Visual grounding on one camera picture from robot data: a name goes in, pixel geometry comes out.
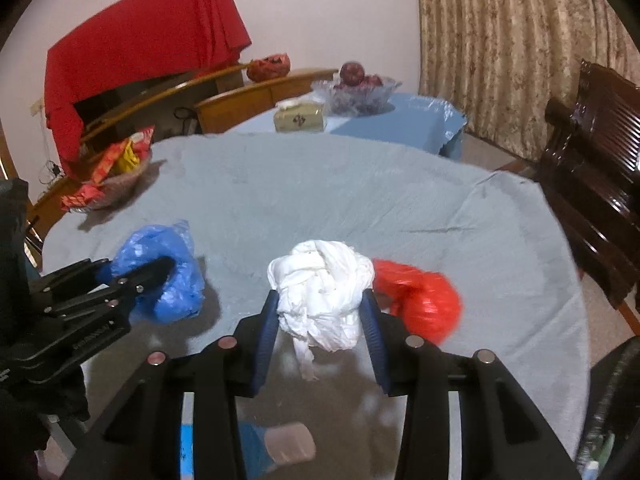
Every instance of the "tissue box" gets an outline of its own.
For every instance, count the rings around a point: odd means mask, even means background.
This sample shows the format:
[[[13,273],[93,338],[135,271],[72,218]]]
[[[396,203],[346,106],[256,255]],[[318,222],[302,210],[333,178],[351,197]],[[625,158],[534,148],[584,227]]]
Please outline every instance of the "tissue box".
[[[324,132],[324,106],[314,102],[299,102],[281,107],[273,116],[277,132]]]

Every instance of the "red apple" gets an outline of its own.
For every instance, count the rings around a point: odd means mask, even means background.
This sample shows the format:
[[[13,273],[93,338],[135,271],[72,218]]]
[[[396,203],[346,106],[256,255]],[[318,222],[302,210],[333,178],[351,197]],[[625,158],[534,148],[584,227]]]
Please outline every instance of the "red apple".
[[[364,81],[371,86],[382,86],[382,78],[378,74],[366,75]]]
[[[356,61],[347,62],[340,69],[340,77],[346,85],[358,86],[365,77],[364,67]]]

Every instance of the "yellow snack package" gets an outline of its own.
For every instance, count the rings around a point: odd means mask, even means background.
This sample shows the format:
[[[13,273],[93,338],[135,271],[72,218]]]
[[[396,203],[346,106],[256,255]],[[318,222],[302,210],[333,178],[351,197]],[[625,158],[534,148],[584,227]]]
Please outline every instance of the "yellow snack package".
[[[115,169],[117,174],[123,174],[133,170],[138,164],[140,164],[140,158],[133,152],[133,141],[129,139],[124,152],[116,161]]]

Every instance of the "basket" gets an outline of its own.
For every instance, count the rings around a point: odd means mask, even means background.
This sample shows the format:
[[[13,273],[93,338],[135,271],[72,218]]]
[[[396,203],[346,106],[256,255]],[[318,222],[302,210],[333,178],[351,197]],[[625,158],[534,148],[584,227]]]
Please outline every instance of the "basket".
[[[146,157],[131,171],[105,179],[100,186],[104,197],[95,200],[85,207],[73,207],[69,211],[74,213],[88,213],[97,209],[105,209],[126,200],[131,196],[138,179],[149,167],[151,162],[151,150]]]

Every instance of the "red fabric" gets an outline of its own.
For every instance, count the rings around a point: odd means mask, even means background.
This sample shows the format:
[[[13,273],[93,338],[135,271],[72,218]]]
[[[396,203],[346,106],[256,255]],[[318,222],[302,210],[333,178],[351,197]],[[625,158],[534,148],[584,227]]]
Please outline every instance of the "red fabric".
[[[65,170],[84,129],[74,103],[135,81],[219,70],[250,44],[234,0],[121,0],[86,20],[47,54],[47,126]]]

